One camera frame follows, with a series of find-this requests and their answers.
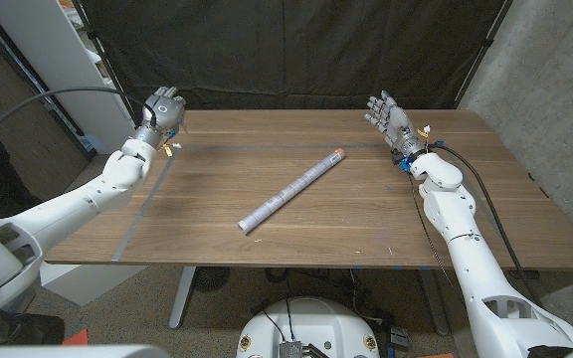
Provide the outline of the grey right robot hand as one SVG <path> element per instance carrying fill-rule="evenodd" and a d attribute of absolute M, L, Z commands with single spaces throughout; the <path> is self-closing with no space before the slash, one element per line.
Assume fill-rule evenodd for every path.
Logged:
<path fill-rule="evenodd" d="M 384 135 L 386 143 L 403 159 L 412 161 L 428 152 L 408 114 L 388 92 L 382 90 L 379 97 L 370 96 L 367 106 L 370 112 L 364 118 Z"/>

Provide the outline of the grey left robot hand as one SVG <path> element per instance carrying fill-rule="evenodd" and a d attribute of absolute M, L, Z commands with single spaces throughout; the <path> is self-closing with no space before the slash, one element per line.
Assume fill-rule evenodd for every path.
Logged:
<path fill-rule="evenodd" d="M 143 120 L 135 132 L 136 139 L 159 148 L 180 129 L 186 130 L 186 100 L 177 93 L 177 87 L 161 87 L 147 98 L 142 110 Z"/>

